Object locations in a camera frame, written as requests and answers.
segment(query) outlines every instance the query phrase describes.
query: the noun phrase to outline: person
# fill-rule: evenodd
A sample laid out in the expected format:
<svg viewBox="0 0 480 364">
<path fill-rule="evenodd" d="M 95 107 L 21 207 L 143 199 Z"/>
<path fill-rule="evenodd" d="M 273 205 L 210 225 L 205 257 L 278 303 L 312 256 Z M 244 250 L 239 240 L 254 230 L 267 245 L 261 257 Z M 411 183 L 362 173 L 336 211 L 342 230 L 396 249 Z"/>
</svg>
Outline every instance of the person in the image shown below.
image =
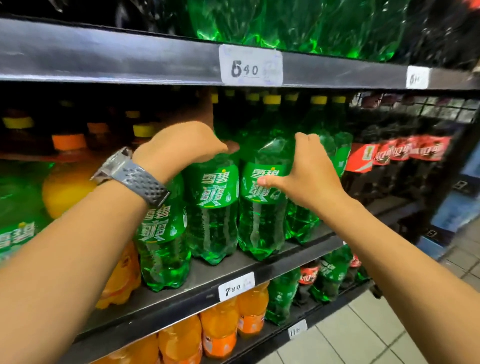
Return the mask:
<svg viewBox="0 0 480 364">
<path fill-rule="evenodd" d="M 193 162 L 235 151 L 213 132 L 209 97 L 171 119 L 133 161 L 165 184 Z M 480 294 L 350 198 L 317 135 L 295 140 L 290 175 L 258 184 L 279 188 L 349 244 L 429 363 L 478 363 Z M 136 193 L 105 182 L 0 270 L 2 363 L 54 363 L 68 349 L 146 211 Z"/>
</svg>

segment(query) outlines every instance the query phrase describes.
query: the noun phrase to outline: shelf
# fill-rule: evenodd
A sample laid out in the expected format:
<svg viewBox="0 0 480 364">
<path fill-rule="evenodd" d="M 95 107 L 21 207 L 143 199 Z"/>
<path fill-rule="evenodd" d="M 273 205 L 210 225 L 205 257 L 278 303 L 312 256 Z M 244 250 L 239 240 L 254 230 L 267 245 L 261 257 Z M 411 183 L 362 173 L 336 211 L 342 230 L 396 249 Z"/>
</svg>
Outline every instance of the shelf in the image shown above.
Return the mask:
<svg viewBox="0 0 480 364">
<path fill-rule="evenodd" d="M 368 207 L 387 225 L 422 208 L 420 202 L 393 196 L 376 200 Z M 179 289 L 154 293 L 141 286 L 132 293 L 127 303 L 112 305 L 106 310 L 95 310 L 59 363 L 89 363 L 217 304 L 220 284 L 249 272 L 254 272 L 255 283 L 260 284 L 339 248 L 342 244 L 343 241 L 328 227 L 321 225 L 315 232 L 313 241 L 302 246 L 286 242 L 281 252 L 263 262 L 254 260 L 240 250 L 216 267 L 192 259 L 187 281 Z"/>
<path fill-rule="evenodd" d="M 219 47 L 147 32 L 0 18 L 0 80 L 224 85 Z M 406 89 L 407 66 L 281 54 L 282 87 Z M 480 78 L 431 69 L 427 88 L 480 89 Z"/>
<path fill-rule="evenodd" d="M 350 287 L 343 291 L 335 301 L 330 303 L 321 304 L 309 299 L 307 303 L 301 307 L 292 305 L 290 308 L 290 318 L 284 325 L 276 326 L 271 322 L 265 321 L 264 328 L 259 335 L 248 339 L 238 339 L 232 355 L 229 358 L 223 361 L 203 358 L 202 364 L 257 363 L 290 341 L 288 335 L 288 329 L 290 327 L 303 319 L 305 319 L 307 323 L 307 328 L 313 327 L 355 300 L 367 291 L 371 285 L 371 281 L 366 281 L 357 286 Z"/>
</svg>

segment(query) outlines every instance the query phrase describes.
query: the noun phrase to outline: white price tag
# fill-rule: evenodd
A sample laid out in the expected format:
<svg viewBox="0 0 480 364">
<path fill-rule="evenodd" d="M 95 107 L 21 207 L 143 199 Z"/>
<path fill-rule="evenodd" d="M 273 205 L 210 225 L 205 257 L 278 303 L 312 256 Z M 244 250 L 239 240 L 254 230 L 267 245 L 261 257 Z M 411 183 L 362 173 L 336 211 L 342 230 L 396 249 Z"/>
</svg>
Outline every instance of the white price tag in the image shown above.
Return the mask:
<svg viewBox="0 0 480 364">
<path fill-rule="evenodd" d="M 278 86 L 283 84 L 283 56 L 275 49 L 218 47 L 222 82 L 229 86 Z"/>
<path fill-rule="evenodd" d="M 425 90 L 430 82 L 430 68 L 419 66 L 407 67 L 407 88 Z"/>
<path fill-rule="evenodd" d="M 307 321 L 305 319 L 288 328 L 288 337 L 292 340 L 304 331 L 307 331 Z"/>
<path fill-rule="evenodd" d="M 218 286 L 220 302 L 226 301 L 240 293 L 244 293 L 255 287 L 255 274 L 253 272 L 232 279 L 230 282 Z"/>
</svg>

